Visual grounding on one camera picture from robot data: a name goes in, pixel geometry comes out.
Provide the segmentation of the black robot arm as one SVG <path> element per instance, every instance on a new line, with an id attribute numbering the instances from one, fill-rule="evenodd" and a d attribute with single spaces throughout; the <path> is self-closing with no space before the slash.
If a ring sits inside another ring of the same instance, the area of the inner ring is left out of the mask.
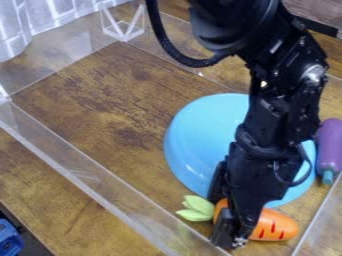
<path id="1" fill-rule="evenodd" d="M 320 124 L 328 65 L 282 0 L 189 0 L 189 17 L 199 43 L 213 52 L 205 63 L 236 55 L 251 74 L 247 115 L 208 190 L 212 202 L 228 202 L 209 240 L 235 249 L 248 241 L 264 204 L 300 184 L 302 142 Z"/>

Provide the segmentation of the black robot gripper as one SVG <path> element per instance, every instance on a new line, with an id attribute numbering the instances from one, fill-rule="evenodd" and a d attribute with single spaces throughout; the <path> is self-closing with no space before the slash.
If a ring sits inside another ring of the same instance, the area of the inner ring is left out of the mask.
<path id="1" fill-rule="evenodd" d="M 207 199 L 216 204 L 223 198 L 229 209 L 221 208 L 209 235 L 211 243 L 223 249 L 245 246 L 263 206 L 284 197 L 290 187 L 302 184 L 311 170 L 295 180 L 295 175 L 307 159 L 300 143 L 271 139 L 263 145 L 256 135 L 240 124 L 228 154 L 217 163 Z"/>

